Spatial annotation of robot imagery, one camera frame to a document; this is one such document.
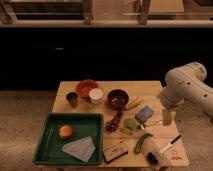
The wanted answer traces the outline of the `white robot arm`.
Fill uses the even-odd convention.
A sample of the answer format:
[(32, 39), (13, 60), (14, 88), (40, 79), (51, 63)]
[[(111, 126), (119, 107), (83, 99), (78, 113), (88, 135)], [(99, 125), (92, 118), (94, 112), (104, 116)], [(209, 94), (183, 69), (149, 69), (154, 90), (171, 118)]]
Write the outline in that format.
[(201, 107), (213, 125), (213, 88), (204, 83), (206, 77), (207, 70), (199, 62), (169, 70), (165, 74), (166, 86), (159, 95), (162, 106), (171, 110), (187, 99)]

